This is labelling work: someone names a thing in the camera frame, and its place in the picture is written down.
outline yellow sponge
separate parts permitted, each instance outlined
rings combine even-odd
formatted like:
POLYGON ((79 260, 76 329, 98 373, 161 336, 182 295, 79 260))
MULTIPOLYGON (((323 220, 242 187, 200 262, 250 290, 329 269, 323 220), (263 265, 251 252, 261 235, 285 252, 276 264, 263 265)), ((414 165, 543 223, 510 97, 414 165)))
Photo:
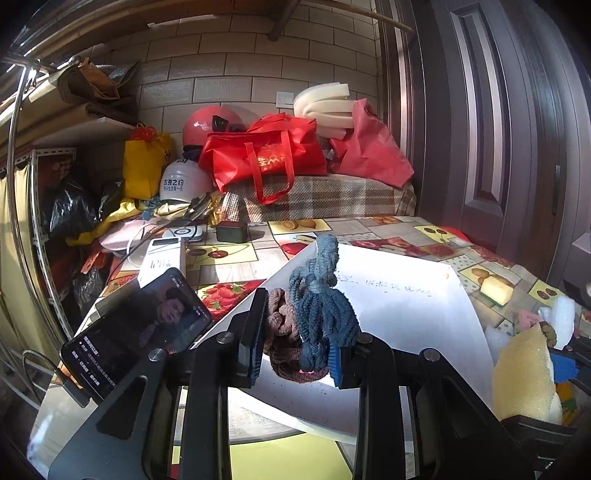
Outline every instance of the yellow sponge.
POLYGON ((480 292, 502 307, 513 295, 513 288, 491 276, 484 279, 480 292))
POLYGON ((492 411, 499 420, 514 415, 561 423, 546 337, 537 323, 517 334, 499 353, 492 371, 492 411))

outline smartphone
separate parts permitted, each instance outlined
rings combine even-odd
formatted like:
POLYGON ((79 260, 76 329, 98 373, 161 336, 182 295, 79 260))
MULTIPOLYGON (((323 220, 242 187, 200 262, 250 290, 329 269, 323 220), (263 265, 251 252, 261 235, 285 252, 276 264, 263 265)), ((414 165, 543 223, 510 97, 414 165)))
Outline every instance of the smartphone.
POLYGON ((60 356, 74 379, 99 403, 150 350, 185 350, 212 323, 209 310, 183 274, 169 268, 65 343, 60 356))

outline door handle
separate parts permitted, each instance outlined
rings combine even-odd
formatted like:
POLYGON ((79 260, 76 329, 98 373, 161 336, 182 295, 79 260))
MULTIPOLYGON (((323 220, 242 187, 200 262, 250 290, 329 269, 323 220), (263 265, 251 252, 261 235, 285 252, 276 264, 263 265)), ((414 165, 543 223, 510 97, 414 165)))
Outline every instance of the door handle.
POLYGON ((560 165, 554 167, 554 192, 552 194, 552 215, 558 211, 558 197, 560 196, 560 165))

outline red plastic bag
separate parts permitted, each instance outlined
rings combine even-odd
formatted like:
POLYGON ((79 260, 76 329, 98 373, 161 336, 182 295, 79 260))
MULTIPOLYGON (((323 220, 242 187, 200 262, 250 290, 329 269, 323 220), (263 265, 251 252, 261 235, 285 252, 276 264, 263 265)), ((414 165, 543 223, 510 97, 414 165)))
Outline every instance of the red plastic bag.
POLYGON ((331 171, 402 187, 414 170, 388 127, 378 120, 366 98, 353 104, 352 114, 354 130, 342 140, 330 140, 339 159, 330 163, 331 171))
POLYGON ((295 175, 326 175, 326 160, 316 138, 316 121, 286 113, 265 115, 244 133, 207 136, 199 166, 211 171, 221 192, 238 180, 253 178, 262 205, 291 190, 295 175), (267 197, 262 175, 287 175, 287 188, 267 197))

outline blue object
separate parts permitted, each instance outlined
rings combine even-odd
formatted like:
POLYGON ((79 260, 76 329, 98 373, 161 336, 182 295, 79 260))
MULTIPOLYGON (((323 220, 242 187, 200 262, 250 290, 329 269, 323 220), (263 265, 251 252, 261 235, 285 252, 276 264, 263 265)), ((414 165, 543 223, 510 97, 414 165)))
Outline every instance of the blue object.
POLYGON ((316 240, 318 254, 290 275, 290 298, 302 340, 300 368, 317 372, 328 365, 338 385, 342 346, 353 346, 361 331, 353 307, 335 288, 339 243, 334 235, 316 240))
POLYGON ((554 382, 561 383, 575 378, 579 374, 579 367, 574 358, 550 352, 550 358, 554 365, 554 382))

